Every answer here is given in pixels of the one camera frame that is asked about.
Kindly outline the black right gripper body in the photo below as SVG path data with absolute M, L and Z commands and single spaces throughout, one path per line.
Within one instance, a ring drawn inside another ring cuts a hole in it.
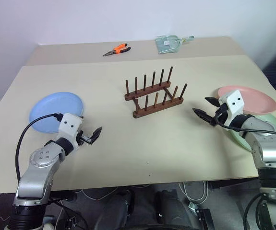
M 226 103 L 222 104 L 215 112 L 215 116 L 212 118 L 211 120 L 211 125 L 212 126 L 216 126 L 216 125 L 220 125 L 220 126 L 224 126 L 225 122 L 227 120 L 228 117 L 228 106 Z

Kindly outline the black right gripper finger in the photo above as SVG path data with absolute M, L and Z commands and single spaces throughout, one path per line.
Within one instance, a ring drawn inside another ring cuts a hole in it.
M 201 110 L 201 109 L 197 109 L 197 108 L 193 108 L 192 109 L 194 111 L 194 113 L 202 120 L 206 121 L 207 123 L 209 123 L 211 126 L 214 125 L 214 118 L 209 116 L 205 111 Z
M 215 107 L 220 107 L 221 104 L 219 102 L 219 99 L 218 98 L 215 98 L 215 97 L 205 97 L 205 99 L 213 106 Z

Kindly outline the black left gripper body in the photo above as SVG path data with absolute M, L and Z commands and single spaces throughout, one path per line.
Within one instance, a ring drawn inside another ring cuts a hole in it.
M 84 143 L 92 144 L 91 138 L 85 136 L 82 130 L 78 132 L 76 136 L 76 141 L 79 146 L 83 145 Z

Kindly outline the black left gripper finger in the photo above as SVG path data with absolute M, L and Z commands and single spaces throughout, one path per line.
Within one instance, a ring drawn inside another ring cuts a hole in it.
M 90 142 L 89 142 L 90 145 L 93 144 L 99 138 L 101 131 L 102 131 L 102 126 L 97 128 L 93 132 L 92 136 L 90 137 Z

